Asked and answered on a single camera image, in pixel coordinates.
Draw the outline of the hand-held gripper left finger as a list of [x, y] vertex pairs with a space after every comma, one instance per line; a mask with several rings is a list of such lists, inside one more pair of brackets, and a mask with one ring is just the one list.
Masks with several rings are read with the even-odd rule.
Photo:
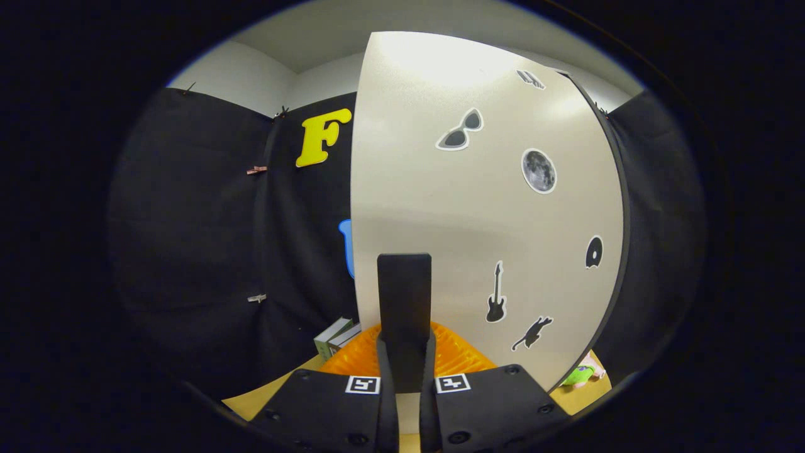
[[249, 424], [279, 452], [399, 452], [394, 376], [380, 325], [333, 356], [299, 368]]

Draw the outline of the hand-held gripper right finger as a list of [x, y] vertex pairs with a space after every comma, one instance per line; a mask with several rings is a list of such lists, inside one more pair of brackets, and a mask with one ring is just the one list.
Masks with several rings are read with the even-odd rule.
[[456, 333], [431, 324], [419, 404], [423, 452], [526, 452], [569, 421], [524, 367], [496, 367]]

